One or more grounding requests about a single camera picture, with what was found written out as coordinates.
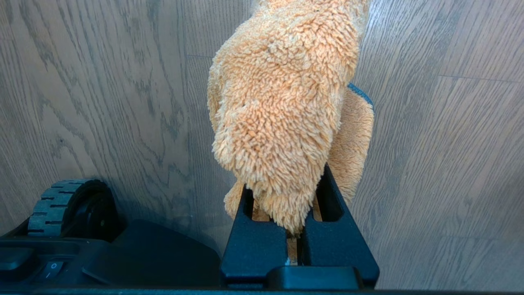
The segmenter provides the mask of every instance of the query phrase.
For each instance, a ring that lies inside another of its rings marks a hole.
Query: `blue fabric edge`
[[[373,102],[371,101],[369,96],[367,96],[366,93],[360,90],[360,88],[353,85],[353,83],[350,83],[347,87],[353,90],[353,92],[355,92],[357,95],[361,96],[367,103],[369,103],[369,105],[371,106],[371,109],[373,110],[373,113],[375,112],[375,105],[373,104]]]

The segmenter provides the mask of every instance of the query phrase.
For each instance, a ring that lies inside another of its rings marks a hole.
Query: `wooden floor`
[[[0,233],[63,178],[222,252],[211,58],[250,0],[0,1]],[[380,288],[524,290],[524,1],[375,0],[351,206]]]

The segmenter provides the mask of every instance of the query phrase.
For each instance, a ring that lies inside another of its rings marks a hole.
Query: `black plastic bracket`
[[[223,285],[294,289],[303,285],[299,281],[306,276],[317,278],[318,290],[334,284],[346,290],[373,288],[378,265],[327,165],[316,195],[323,221],[314,220],[312,211],[309,213],[298,241],[299,266],[290,267],[286,231],[274,222],[252,220],[253,192],[244,187],[221,264]]]

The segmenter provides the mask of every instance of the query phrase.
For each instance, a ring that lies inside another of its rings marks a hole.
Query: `fluffy microfiber cloth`
[[[256,206],[300,232],[328,162],[347,203],[367,155],[373,105],[354,76],[368,0],[258,0],[216,53],[208,82],[213,153]]]

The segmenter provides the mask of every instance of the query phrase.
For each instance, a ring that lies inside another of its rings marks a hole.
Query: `rubber tire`
[[[27,235],[60,237],[82,201],[107,190],[103,182],[95,179],[65,180],[53,184],[33,208]]]

